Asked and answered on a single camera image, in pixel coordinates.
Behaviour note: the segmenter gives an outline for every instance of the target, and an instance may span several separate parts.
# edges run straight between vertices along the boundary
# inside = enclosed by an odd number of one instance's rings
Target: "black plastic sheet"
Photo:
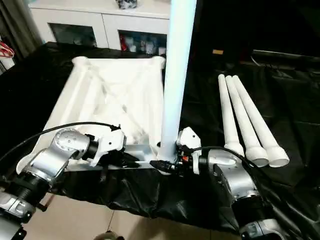
[[[144,58],[117,50],[47,43],[0,76],[0,154],[39,132],[72,70],[71,59]],[[206,62],[188,68],[180,128],[192,127],[203,146],[224,145],[218,75],[237,74],[290,163],[265,167],[272,183],[257,175],[291,239],[320,239],[320,75],[255,65]],[[35,142],[0,162],[8,178]],[[228,204],[207,175],[164,176],[153,169],[67,172],[53,190],[70,198],[163,217],[212,230],[237,232]]]

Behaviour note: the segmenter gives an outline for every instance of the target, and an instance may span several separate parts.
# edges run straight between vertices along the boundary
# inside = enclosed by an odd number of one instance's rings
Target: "black table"
[[[72,58],[146,58],[110,49],[47,43],[0,76],[2,141],[0,155],[40,132],[72,70]],[[201,67],[189,62],[180,128],[199,135],[203,146],[224,145],[218,75],[239,75],[290,163],[265,167],[272,183],[257,175],[261,191],[273,204],[279,221],[298,239],[320,239],[320,75],[212,60]],[[0,162],[9,179],[16,163],[36,142]],[[163,217],[203,228],[237,231],[231,209],[206,175],[164,176],[152,169],[67,172],[54,193],[127,210],[145,217]],[[281,195],[286,202],[279,201]]]

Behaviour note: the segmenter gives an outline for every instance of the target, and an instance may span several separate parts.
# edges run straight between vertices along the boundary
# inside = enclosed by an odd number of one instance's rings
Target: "pvc pipe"
[[[159,160],[174,162],[197,0],[172,0]]]
[[[227,76],[225,81],[246,148],[245,156],[258,167],[266,166],[269,163],[267,152],[259,143],[255,130],[252,127],[245,107],[242,104],[236,86],[234,85],[233,79],[231,76]]]
[[[237,75],[232,77],[237,92],[243,102],[245,110],[252,122],[252,125],[258,135],[263,148],[266,150],[269,158],[269,165],[273,168],[279,168],[289,163],[289,157],[286,151],[280,147],[268,128],[266,122],[261,116],[256,105],[252,101],[244,85]]]
[[[239,137],[237,133],[234,113],[232,110],[228,88],[226,84],[226,78],[223,74],[218,76],[219,91],[220,91],[220,102],[221,102],[221,112],[223,121],[223,132],[224,132],[224,147],[233,150],[245,156],[244,148],[239,142]]]

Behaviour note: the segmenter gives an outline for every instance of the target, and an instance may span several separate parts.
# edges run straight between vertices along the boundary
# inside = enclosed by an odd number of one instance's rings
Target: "tiled floor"
[[[37,211],[24,226],[26,240],[93,240],[108,229],[125,240],[238,240],[163,218],[149,219],[126,211],[55,196],[46,212]]]

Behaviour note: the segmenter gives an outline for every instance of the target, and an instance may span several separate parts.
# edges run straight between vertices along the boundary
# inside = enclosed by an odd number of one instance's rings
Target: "robotic arm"
[[[217,147],[204,157],[200,150],[200,138],[190,127],[179,133],[177,146],[176,163],[158,160],[150,164],[158,170],[180,176],[188,171],[208,173],[227,195],[243,240],[286,240],[272,207],[262,198],[241,159],[232,150]]]
[[[30,220],[70,159],[88,160],[91,166],[95,166],[102,156],[112,151],[121,153],[124,143],[125,135],[120,129],[99,141],[71,128],[60,130],[50,146],[41,150],[9,187],[0,192],[0,240],[25,238],[27,233],[21,224]]]

